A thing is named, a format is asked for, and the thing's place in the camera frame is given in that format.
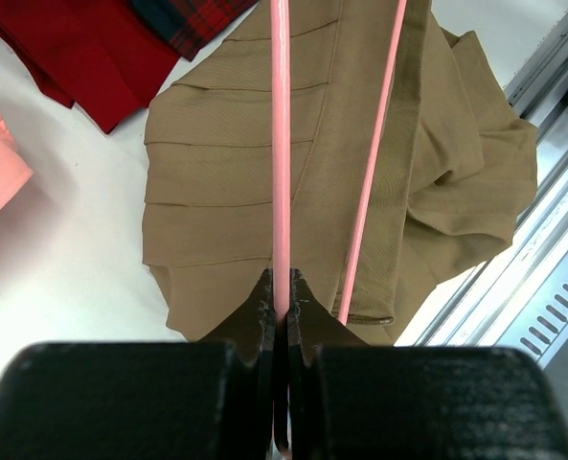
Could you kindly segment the pink wire hanger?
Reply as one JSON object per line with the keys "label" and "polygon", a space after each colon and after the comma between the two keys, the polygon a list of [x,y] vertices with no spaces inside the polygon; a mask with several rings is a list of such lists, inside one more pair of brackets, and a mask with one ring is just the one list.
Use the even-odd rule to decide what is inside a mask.
{"label": "pink wire hanger", "polygon": [[[271,1],[271,73],[272,73],[272,208],[273,208],[273,306],[276,313],[276,335],[291,333],[289,321],[291,282],[291,67],[289,3]],[[338,321],[346,325],[352,291],[363,239],[368,205],[375,175],[380,139],[392,91],[395,63],[407,3],[398,1],[380,99],[375,117],[375,129],[368,154],[364,181],[354,222],[351,247],[346,266],[345,282],[338,312]]]}

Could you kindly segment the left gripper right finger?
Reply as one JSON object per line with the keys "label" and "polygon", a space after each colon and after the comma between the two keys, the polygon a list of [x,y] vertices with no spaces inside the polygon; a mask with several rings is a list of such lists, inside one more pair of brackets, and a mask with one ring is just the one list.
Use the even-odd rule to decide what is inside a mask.
{"label": "left gripper right finger", "polygon": [[296,459],[568,459],[568,426],[514,348],[369,346],[290,274]]}

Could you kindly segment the khaki brown skirt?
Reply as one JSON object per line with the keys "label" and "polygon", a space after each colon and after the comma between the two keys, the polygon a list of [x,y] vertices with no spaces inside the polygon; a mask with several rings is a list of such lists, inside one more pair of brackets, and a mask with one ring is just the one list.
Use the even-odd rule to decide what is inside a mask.
{"label": "khaki brown skirt", "polygon": [[[291,263],[338,311],[396,5],[294,1]],[[270,11],[259,3],[149,108],[143,259],[197,340],[272,261]],[[391,345],[434,288],[507,249],[537,188],[536,129],[474,33],[407,5],[348,326]]]}

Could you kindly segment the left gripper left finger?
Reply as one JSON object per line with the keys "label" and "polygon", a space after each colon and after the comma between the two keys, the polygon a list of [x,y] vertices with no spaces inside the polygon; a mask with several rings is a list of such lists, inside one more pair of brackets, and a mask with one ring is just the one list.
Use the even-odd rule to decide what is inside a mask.
{"label": "left gripper left finger", "polygon": [[265,459],[272,274],[197,342],[43,342],[0,379],[0,459]]}

